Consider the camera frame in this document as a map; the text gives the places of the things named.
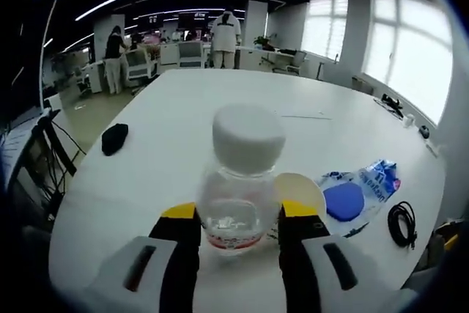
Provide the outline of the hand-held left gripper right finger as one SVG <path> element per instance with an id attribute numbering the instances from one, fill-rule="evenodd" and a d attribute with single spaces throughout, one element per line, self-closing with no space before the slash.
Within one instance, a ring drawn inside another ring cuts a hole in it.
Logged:
<path id="1" fill-rule="evenodd" d="M 288 312 L 402 312 L 417 296 L 389 287 L 373 259 L 330 234 L 314 207 L 282 201 L 278 243 Z"/>

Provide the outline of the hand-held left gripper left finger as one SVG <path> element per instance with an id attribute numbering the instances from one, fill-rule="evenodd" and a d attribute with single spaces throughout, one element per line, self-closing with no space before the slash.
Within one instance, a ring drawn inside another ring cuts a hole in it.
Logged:
<path id="1" fill-rule="evenodd" d="M 192 312 L 201 221 L 193 202 L 164 211 L 148 236 L 106 259 L 83 292 L 85 312 Z"/>

